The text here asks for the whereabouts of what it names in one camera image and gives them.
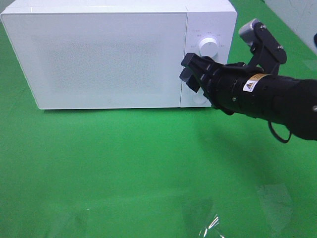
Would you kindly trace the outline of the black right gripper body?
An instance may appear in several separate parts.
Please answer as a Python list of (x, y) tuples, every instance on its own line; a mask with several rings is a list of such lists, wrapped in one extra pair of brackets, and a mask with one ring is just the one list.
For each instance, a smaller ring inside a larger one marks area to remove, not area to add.
[(250, 66), (243, 63), (220, 64), (218, 69), (204, 72), (203, 95), (217, 109), (225, 114), (240, 113), (250, 115), (250, 103), (245, 99), (243, 84), (250, 76)]

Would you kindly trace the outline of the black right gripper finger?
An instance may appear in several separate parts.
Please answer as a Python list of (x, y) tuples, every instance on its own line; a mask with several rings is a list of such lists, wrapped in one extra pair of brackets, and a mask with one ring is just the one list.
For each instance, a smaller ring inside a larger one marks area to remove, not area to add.
[(195, 93), (197, 93), (199, 89), (202, 89), (203, 93), (205, 93), (205, 88), (202, 85), (204, 75), (205, 73), (203, 71), (184, 68), (179, 78)]
[(181, 65), (193, 72), (209, 72), (218, 69), (218, 63), (209, 57), (200, 57), (195, 53), (187, 53)]

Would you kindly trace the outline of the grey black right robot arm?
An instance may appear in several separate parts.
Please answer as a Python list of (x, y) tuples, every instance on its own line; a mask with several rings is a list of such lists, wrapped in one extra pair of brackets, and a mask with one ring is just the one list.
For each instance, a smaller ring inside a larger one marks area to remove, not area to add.
[(317, 82), (274, 75), (243, 62), (221, 64), (210, 57), (187, 53), (181, 62), (180, 79), (194, 92), (203, 95), (216, 109), (264, 119), (273, 136), (283, 139), (272, 124), (282, 124), (305, 140), (317, 138)]

